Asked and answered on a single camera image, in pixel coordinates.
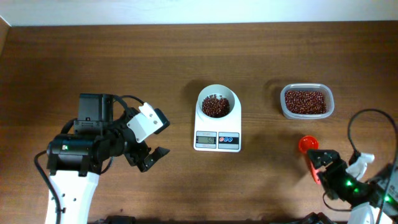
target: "red beans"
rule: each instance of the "red beans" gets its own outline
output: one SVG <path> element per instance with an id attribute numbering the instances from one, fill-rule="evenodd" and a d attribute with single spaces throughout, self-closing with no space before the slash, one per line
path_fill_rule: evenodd
<path id="1" fill-rule="evenodd" d="M 325 97 L 318 91 L 287 91 L 285 102 L 287 109 L 292 113 L 326 113 Z"/>
<path id="2" fill-rule="evenodd" d="M 203 100 L 201 110 L 212 118 L 222 118 L 229 113 L 229 102 L 222 96 L 217 99 L 217 95 L 210 95 Z"/>

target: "scale display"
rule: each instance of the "scale display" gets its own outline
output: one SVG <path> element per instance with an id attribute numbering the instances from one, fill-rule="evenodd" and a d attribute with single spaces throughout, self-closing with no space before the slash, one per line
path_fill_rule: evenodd
<path id="1" fill-rule="evenodd" d="M 197 143 L 214 144 L 215 141 L 216 141 L 216 138 L 214 138 L 214 137 L 198 137 Z"/>
<path id="2" fill-rule="evenodd" d="M 239 133 L 197 131 L 195 146 L 204 149 L 239 149 Z"/>

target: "wood grain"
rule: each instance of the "wood grain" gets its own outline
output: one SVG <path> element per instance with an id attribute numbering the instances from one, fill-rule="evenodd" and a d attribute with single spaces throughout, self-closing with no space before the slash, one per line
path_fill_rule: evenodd
<path id="1" fill-rule="evenodd" d="M 0 75 L 1 223 L 44 222 L 48 190 L 33 158 L 77 116 L 80 93 L 136 95 L 172 123 L 147 140 L 171 149 L 149 172 L 116 158 L 100 178 L 89 221 L 131 215 L 268 222 L 310 212 L 347 220 L 323 205 L 297 143 L 310 134 L 348 159 L 346 128 L 355 112 L 379 108 L 398 117 L 398 22 L 16 27 Z M 331 117 L 283 117 L 280 91 L 298 82 L 331 88 Z M 240 153 L 192 148 L 194 105 L 212 83 L 228 86 L 242 103 Z M 392 159 L 392 128 L 372 113 L 353 128 L 357 148 L 376 155 L 371 177 Z"/>

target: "digital kitchen scale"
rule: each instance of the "digital kitchen scale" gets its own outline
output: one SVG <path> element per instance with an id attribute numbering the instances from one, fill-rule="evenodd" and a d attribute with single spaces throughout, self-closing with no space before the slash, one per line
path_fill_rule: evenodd
<path id="1" fill-rule="evenodd" d="M 211 118 L 201 110 L 203 100 L 214 94 L 229 102 L 229 113 L 222 118 Z M 197 151 L 239 152 L 241 142 L 242 107 L 236 94 L 223 85 L 204 88 L 196 105 L 193 148 Z"/>

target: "plastic container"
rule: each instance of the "plastic container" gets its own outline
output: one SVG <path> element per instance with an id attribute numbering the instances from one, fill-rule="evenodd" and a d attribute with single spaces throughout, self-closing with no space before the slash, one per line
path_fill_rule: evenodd
<path id="1" fill-rule="evenodd" d="M 325 97 L 326 103 L 326 113 L 324 114 L 297 114 L 290 112 L 286 107 L 285 93 L 289 90 L 296 91 L 320 91 Z M 333 94 L 330 89 L 323 85 L 317 83 L 295 83 L 285 86 L 285 88 L 280 93 L 280 104 L 282 106 L 282 111 L 287 119 L 322 119 L 329 117 L 333 110 L 335 110 L 335 102 L 333 100 Z"/>

